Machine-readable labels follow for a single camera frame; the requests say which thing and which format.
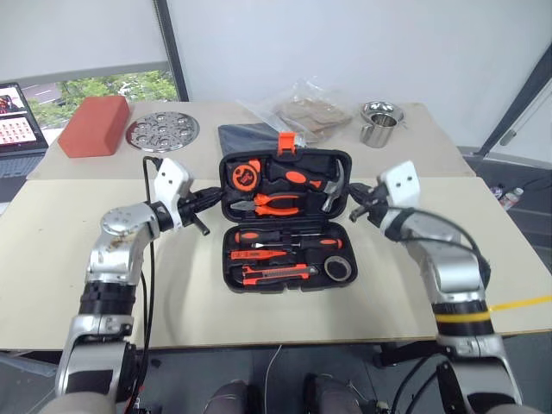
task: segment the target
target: hammer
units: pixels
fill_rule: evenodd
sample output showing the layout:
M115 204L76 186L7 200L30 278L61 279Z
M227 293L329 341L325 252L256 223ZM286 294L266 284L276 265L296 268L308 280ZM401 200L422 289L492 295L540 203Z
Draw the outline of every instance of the hammer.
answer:
M270 179L287 179L293 184L307 185L314 191L321 191L328 194L326 201L322 206L322 211L328 213L334 201L342 195L343 185L345 183L345 172L342 162L336 160L337 177L335 181L329 181L324 176L306 172L298 168L284 166L278 162L272 162L268 168Z

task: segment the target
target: beige table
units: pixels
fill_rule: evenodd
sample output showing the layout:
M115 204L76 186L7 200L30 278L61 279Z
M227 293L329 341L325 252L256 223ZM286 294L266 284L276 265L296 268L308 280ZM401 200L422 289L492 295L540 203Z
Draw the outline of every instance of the beige table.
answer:
M193 188L214 184L198 180ZM489 304L552 293L549 272L483 181L421 179L421 185L422 207L464 226L491 262ZM35 180L22 188L0 217L0 348L63 346L101 215L143 198L142 181L129 179ZM468 208L466 200L476 207ZM348 287L321 292L231 292L223 282L221 251L223 233L233 223L223 218L220 205L200 215L210 235L203 237L193 227L165 233L157 243L152 345L432 337L436 326L415 263L365 219L351 223L347 216L353 208L349 199L336 221L354 246L359 277ZM144 272L149 272L147 265ZM139 341L140 309L138 289L134 315ZM552 329L552 304L498 311L492 320L502 333Z
M377 177L382 171L405 160L412 160L421 177L473 177L474 172L421 103L401 104L405 123L381 149L359 141L361 119L357 116L344 130L320 148L341 149L353 157L352 177ZM128 125L146 114L174 110L195 117L200 126L198 138L190 145L161 156L183 163L197 179L218 179L218 163L223 157L218 140L219 125L255 123L260 120L237 103L142 102L132 105ZM147 153L131 147L125 140L110 157L70 159L57 141L29 179L139 179L141 157Z

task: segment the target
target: yellow stripe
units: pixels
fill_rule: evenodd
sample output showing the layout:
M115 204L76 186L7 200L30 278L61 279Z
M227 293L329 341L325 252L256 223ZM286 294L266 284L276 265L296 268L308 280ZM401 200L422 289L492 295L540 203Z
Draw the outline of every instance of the yellow stripe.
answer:
M552 302L552 295L542 296L540 298L516 300L514 302L508 302L507 304L496 304L489 306L490 311L503 311L505 309L520 308L522 306L531 306L532 304L543 304L544 302Z
M491 319L489 312L464 313L462 315L435 315L435 320L442 323L483 322Z

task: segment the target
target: stainless steel cup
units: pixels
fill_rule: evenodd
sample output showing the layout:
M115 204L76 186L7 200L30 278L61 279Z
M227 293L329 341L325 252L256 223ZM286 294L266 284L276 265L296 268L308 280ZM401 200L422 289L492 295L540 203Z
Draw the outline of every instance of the stainless steel cup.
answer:
M372 148L384 147L398 121L390 114L376 112L367 119L367 124L362 127L361 141Z

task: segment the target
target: orange-handled pliers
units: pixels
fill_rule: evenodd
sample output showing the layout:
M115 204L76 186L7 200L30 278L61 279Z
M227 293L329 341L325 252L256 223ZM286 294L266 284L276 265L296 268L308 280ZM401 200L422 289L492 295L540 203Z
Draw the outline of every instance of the orange-handled pliers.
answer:
M279 201L288 201L297 200L301 197L302 194L290 193L290 192L281 192L273 195L266 194L257 194L253 201L238 201L230 205L231 209L234 210L245 210L251 211L254 210L259 216L265 214L272 214L273 216L293 216L294 214L299 213L298 207L287 207L279 208L272 207L269 204Z

